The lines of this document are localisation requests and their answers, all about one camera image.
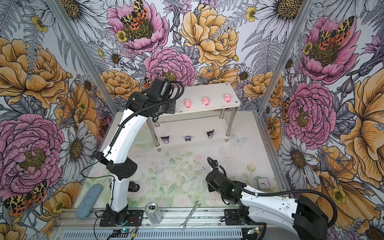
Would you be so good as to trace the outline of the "pink pig toy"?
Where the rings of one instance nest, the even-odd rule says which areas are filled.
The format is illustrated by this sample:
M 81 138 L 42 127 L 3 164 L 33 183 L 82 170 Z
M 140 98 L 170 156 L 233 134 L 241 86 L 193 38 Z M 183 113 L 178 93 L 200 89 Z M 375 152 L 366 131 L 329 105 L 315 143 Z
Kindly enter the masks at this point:
M 189 99 L 186 99 L 185 102 L 184 102 L 184 105 L 187 109 L 189 109 L 192 105 L 192 102 L 189 100 Z
M 210 99 L 208 97 L 203 97 L 202 98 L 203 104 L 205 106 L 208 106 L 210 104 Z
M 230 103 L 231 99 L 232 99 L 232 97 L 229 94 L 225 94 L 224 100 L 225 100 L 226 103 Z

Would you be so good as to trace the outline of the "black white kuromi toy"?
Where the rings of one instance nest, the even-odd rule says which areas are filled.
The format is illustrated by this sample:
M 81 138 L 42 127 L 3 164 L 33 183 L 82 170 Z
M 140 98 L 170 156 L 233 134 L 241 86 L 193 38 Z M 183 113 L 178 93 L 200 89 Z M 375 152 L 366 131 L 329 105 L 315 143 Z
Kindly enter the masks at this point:
M 170 142 L 170 136 L 161 137 L 161 139 L 162 139 L 164 144 L 169 144 L 169 142 Z

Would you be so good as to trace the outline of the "black purple kuromi toy back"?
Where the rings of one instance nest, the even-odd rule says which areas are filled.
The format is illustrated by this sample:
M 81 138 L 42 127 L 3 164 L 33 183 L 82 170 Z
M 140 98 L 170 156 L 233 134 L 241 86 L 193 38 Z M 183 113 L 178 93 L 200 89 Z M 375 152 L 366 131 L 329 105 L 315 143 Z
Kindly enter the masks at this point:
M 211 130 L 207 132 L 208 139 L 212 139 L 214 137 L 215 130 Z

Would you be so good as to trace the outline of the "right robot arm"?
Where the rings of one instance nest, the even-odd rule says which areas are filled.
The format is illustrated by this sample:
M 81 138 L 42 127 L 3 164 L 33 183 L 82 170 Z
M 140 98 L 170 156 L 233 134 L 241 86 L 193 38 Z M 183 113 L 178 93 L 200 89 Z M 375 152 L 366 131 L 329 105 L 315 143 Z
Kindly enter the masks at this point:
M 263 223 L 290 231 L 301 240 L 325 240 L 328 231 L 328 216 L 309 198 L 262 197 L 262 192 L 235 181 L 231 184 L 216 171 L 207 177 L 209 192 L 217 192 L 233 205 L 238 205 L 236 213 L 229 218 L 244 225 Z

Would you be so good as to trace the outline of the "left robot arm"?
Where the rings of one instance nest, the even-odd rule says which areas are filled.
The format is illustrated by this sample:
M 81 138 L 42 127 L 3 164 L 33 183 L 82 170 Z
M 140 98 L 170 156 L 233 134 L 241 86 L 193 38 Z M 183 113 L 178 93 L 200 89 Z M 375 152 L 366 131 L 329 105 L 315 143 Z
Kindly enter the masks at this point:
M 127 211 L 130 178 L 138 168 L 128 157 L 128 152 L 140 128 L 148 120 L 156 122 L 162 114 L 174 114 L 176 100 L 184 90 L 179 81 L 155 79 L 150 88 L 129 96 L 112 140 L 104 150 L 96 153 L 98 162 L 107 167 L 114 179 L 111 202 L 106 209 L 109 214 L 121 216 Z

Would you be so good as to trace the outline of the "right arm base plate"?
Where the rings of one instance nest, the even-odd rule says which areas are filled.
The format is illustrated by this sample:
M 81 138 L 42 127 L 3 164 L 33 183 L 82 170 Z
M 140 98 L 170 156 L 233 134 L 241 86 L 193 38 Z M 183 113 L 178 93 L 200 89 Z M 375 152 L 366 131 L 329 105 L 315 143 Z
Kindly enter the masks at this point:
M 224 223 L 226 226 L 246 225 L 239 210 L 235 209 L 224 209 Z

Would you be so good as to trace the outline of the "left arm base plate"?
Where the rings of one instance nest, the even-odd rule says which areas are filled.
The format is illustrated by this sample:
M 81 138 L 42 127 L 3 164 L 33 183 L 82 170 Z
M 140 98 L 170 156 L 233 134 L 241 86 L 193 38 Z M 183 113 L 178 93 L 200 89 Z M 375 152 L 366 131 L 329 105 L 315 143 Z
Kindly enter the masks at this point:
M 121 214 L 114 211 L 104 211 L 100 227 L 140 227 L 144 210 L 127 210 Z

